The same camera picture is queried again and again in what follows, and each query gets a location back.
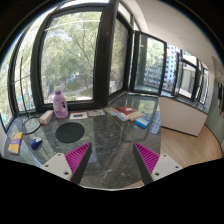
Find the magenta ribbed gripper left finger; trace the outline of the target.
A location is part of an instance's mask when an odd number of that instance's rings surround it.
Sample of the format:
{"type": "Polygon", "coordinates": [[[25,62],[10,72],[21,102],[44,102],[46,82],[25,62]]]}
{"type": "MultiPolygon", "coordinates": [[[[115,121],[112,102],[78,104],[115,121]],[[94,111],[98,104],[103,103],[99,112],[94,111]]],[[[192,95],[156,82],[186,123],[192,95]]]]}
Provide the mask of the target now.
{"type": "Polygon", "coordinates": [[[79,184],[91,153],[92,145],[88,142],[66,154],[55,154],[50,160],[41,166],[41,169],[75,184],[79,184]]]}

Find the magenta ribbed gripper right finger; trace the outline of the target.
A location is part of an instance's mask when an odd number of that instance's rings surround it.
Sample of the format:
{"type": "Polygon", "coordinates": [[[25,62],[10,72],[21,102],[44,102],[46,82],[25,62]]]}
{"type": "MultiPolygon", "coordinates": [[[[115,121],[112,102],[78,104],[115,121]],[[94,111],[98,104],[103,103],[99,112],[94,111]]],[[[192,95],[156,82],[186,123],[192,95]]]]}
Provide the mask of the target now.
{"type": "Polygon", "coordinates": [[[133,144],[133,154],[145,185],[182,169],[168,154],[158,154],[139,143],[133,144]]]}

